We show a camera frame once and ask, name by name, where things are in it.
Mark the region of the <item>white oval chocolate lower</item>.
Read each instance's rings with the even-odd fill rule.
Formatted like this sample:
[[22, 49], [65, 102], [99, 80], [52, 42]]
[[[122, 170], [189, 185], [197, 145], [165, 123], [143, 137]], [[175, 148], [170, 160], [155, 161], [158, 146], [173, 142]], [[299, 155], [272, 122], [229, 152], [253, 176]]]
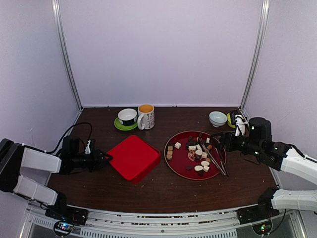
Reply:
[[194, 170], [195, 170], [196, 172], [202, 171], [203, 169], [204, 169], [204, 167], [201, 166], [201, 165], [197, 165], [197, 166], [194, 167]]

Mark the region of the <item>metal base rail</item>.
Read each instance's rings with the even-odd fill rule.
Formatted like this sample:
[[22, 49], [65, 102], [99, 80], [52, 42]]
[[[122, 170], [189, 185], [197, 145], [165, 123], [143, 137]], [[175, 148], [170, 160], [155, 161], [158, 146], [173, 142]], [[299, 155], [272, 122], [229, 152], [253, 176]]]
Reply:
[[237, 209], [188, 213], [124, 213], [88, 210], [86, 224], [75, 226], [70, 238], [305, 238], [300, 213], [281, 211], [267, 220], [242, 224]]

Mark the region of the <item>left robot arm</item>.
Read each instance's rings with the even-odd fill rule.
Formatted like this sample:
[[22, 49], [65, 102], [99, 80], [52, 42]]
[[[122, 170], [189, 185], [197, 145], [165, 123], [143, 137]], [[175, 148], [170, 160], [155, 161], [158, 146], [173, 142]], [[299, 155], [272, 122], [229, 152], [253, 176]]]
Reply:
[[60, 220], [71, 216], [66, 196], [28, 177], [26, 171], [41, 174], [70, 175], [75, 169], [90, 172], [100, 170], [113, 157], [95, 147], [94, 140], [88, 140], [84, 151], [79, 151], [81, 139], [66, 136], [62, 147], [55, 152], [48, 152], [24, 144], [14, 143], [9, 139], [0, 142], [0, 189], [3, 192], [22, 195], [42, 203], [52, 210]]

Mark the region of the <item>red chocolate box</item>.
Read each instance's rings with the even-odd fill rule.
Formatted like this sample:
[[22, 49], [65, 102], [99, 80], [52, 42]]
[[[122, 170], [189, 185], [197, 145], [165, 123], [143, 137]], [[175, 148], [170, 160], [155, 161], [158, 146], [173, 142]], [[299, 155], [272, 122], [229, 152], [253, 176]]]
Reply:
[[142, 169], [136, 174], [131, 182], [137, 184], [145, 178], [160, 163], [160, 157], [160, 151], [155, 147], [151, 147], [151, 152], [141, 157], [139, 164], [142, 166]]

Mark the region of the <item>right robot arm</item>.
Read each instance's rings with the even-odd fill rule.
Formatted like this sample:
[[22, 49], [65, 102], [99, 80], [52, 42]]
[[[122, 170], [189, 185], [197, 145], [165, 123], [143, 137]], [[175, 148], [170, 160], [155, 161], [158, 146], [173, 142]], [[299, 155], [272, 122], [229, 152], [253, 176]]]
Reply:
[[[317, 161], [305, 155], [295, 145], [272, 140], [270, 121], [255, 117], [248, 122], [248, 135], [237, 135], [233, 131], [220, 132], [211, 138], [220, 149], [227, 152], [239, 151], [254, 156], [260, 164], [285, 173], [301, 177], [313, 184], [317, 182]], [[317, 210], [316, 190], [285, 190], [268, 188], [258, 199], [254, 215], [264, 219], [280, 209], [304, 211]]]

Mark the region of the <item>red box lid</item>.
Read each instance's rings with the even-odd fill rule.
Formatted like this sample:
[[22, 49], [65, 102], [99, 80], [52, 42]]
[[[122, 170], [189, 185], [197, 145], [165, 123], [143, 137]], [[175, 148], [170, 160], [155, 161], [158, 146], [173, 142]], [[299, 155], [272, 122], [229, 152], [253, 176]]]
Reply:
[[151, 152], [151, 145], [136, 135], [131, 135], [108, 151], [113, 156], [111, 166], [127, 181], [142, 169], [141, 157]]

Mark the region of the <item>metal tongs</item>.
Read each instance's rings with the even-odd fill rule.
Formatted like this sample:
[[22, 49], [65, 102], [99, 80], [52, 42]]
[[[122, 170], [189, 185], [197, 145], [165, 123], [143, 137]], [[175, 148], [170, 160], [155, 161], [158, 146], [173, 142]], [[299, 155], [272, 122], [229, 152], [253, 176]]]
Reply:
[[219, 172], [222, 173], [223, 176], [225, 176], [227, 179], [229, 178], [229, 174], [226, 170], [225, 164], [223, 163], [222, 159], [219, 159], [219, 162], [214, 158], [214, 156], [210, 153], [210, 151], [206, 148], [203, 140], [201, 137], [198, 137], [197, 139], [199, 145], [203, 149], [203, 152], [207, 153], [208, 157], [212, 161], [212, 163], [216, 166], [216, 168], [219, 170]]

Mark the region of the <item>tan square chocolate lower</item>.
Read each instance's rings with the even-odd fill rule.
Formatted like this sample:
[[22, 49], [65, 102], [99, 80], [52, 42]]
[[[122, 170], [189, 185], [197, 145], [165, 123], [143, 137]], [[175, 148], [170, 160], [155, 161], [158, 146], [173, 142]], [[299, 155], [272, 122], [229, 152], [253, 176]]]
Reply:
[[168, 150], [168, 151], [167, 151], [167, 154], [166, 154], [166, 158], [167, 158], [168, 160], [171, 160], [172, 157], [173, 157], [173, 151], [172, 151], [172, 150]]

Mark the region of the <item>white round chocolate centre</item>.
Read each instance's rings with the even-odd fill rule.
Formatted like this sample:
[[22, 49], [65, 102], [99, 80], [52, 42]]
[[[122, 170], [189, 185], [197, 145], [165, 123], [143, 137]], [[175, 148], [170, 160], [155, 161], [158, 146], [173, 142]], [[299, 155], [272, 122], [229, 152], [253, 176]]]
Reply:
[[203, 151], [202, 151], [202, 150], [196, 150], [196, 151], [195, 151], [195, 154], [196, 154], [197, 156], [202, 156]]

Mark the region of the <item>white square chocolate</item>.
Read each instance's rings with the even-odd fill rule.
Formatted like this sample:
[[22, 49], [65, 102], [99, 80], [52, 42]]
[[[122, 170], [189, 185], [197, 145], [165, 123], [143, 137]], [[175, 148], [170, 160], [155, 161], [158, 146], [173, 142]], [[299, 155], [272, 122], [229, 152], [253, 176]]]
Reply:
[[175, 147], [176, 149], [179, 149], [179, 148], [181, 147], [181, 143], [176, 142], [176, 143], [174, 144], [174, 147]]

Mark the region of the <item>white and dark cup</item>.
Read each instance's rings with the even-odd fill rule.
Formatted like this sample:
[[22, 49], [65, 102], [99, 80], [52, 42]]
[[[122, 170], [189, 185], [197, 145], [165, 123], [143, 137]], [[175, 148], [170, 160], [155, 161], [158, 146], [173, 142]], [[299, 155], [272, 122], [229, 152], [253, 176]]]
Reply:
[[123, 126], [133, 125], [137, 121], [137, 111], [135, 109], [126, 108], [121, 110], [118, 114], [118, 120]]

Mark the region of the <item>light blue bowl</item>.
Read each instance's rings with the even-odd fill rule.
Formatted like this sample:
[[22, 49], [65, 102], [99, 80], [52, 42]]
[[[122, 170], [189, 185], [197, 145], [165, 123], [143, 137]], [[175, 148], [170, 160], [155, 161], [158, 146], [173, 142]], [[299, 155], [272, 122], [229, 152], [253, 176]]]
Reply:
[[220, 127], [226, 124], [227, 116], [219, 111], [209, 113], [209, 121], [214, 127]]

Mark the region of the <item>white patterned mug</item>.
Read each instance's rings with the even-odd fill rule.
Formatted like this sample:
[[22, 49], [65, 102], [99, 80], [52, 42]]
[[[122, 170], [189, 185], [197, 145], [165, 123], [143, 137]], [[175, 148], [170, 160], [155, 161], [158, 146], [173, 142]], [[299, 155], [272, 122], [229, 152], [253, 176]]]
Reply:
[[150, 104], [143, 104], [138, 107], [138, 128], [149, 130], [155, 126], [155, 108]]

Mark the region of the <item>lime green bowl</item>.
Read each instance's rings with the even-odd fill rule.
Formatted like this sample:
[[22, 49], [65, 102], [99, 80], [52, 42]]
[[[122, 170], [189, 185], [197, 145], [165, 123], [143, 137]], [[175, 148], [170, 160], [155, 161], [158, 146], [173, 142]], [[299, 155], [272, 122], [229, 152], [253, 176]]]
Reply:
[[236, 126], [231, 123], [230, 113], [228, 113], [226, 116], [227, 116], [227, 125], [228, 125], [229, 127], [231, 127], [231, 128], [236, 128]]

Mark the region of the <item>green saucer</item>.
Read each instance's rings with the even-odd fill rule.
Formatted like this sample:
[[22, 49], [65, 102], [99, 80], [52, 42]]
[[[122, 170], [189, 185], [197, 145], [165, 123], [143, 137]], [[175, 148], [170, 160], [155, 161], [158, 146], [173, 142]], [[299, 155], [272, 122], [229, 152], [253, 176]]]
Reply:
[[130, 131], [130, 130], [133, 130], [133, 129], [138, 127], [137, 123], [134, 123], [134, 124], [129, 125], [129, 126], [122, 125], [119, 121], [119, 118], [116, 118], [114, 120], [114, 126], [116, 129], [121, 130], [121, 131]]

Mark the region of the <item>round red tray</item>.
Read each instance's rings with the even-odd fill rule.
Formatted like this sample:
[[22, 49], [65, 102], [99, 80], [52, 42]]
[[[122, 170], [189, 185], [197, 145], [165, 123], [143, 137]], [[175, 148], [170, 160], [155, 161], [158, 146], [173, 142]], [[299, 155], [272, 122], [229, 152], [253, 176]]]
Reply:
[[[164, 159], [167, 163], [167, 165], [171, 168], [173, 172], [175, 172], [177, 175], [190, 180], [207, 180], [215, 177], [216, 175], [220, 174], [219, 170], [216, 168], [216, 166], [212, 163], [209, 157], [202, 158], [200, 156], [197, 156], [195, 154], [195, 150], [189, 151], [188, 149], [188, 137], [193, 137], [193, 142], [197, 141], [197, 138], [200, 136], [205, 143], [205, 146], [210, 149], [210, 153], [214, 156], [214, 158], [219, 162], [219, 159], [221, 158], [223, 163], [226, 164], [227, 162], [227, 154], [225, 150], [217, 150], [215, 147], [215, 142], [218, 142], [217, 139], [212, 140], [210, 138], [210, 135], [201, 132], [201, 131], [184, 131], [181, 133], [178, 133], [174, 136], [172, 136], [166, 143], [164, 148]], [[174, 144], [176, 142], [181, 143], [181, 147], [179, 149], [176, 149], [174, 147]], [[167, 147], [172, 146], [173, 147], [173, 157], [171, 160], [168, 160], [166, 158], [167, 154]], [[198, 175], [198, 172], [194, 170], [194, 167], [197, 165], [201, 165], [201, 161], [208, 161], [210, 162], [210, 165], [208, 166], [207, 170], [203, 171], [205, 172], [202, 177]], [[187, 171], [186, 167], [192, 166], [193, 169], [191, 171]]]

